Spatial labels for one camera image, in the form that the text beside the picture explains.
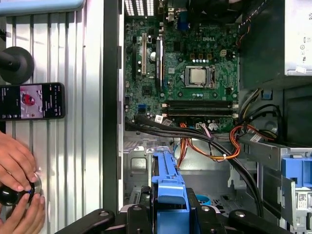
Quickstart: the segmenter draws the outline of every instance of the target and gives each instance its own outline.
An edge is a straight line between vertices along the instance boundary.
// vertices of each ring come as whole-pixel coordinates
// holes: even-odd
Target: fan
[[[189,22],[234,23],[242,13],[242,0],[188,0]]]

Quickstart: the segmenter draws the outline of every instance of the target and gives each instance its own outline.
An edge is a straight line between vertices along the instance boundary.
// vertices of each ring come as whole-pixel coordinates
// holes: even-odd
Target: blue drive bracket
[[[1,0],[0,16],[69,12],[83,8],[86,0]]]
[[[312,188],[312,158],[283,158],[282,174],[295,181],[297,188]]]
[[[158,147],[153,158],[158,175],[152,177],[157,191],[157,234],[189,234],[190,204],[188,202],[184,180],[176,168],[176,162],[167,147]]]

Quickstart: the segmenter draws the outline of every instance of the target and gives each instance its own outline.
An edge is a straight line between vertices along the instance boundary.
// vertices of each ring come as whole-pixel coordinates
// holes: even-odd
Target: ram slot
[[[142,34],[142,75],[146,75],[147,62],[147,33]]]
[[[209,100],[209,101],[203,101],[203,100],[169,100],[165,104],[163,104],[163,107],[193,107],[193,108],[231,108],[233,106],[232,101],[221,101],[221,100]]]
[[[232,117],[233,110],[231,109],[166,109],[163,110],[163,116],[176,117],[176,116],[185,116],[185,117]]]

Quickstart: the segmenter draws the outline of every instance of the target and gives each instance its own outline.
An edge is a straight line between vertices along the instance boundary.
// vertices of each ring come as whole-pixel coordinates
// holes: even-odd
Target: smartphone
[[[0,90],[0,121],[65,116],[65,90],[61,83],[0,85]]]

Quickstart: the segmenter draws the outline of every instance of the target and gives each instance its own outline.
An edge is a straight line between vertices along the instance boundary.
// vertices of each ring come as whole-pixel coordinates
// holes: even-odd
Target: white label
[[[296,72],[306,74],[307,73],[307,69],[305,69],[304,67],[296,66]]]
[[[253,142],[258,142],[262,139],[262,136],[260,136],[259,134],[255,134],[251,139],[250,141],[253,141]]]
[[[155,117],[155,122],[156,122],[156,123],[162,123],[162,120],[163,120],[163,119],[164,119],[163,116],[156,115],[156,117]]]
[[[308,195],[306,193],[298,193],[298,210],[305,210],[308,205]]]
[[[163,125],[170,126],[172,124],[171,120],[165,119],[162,123]]]

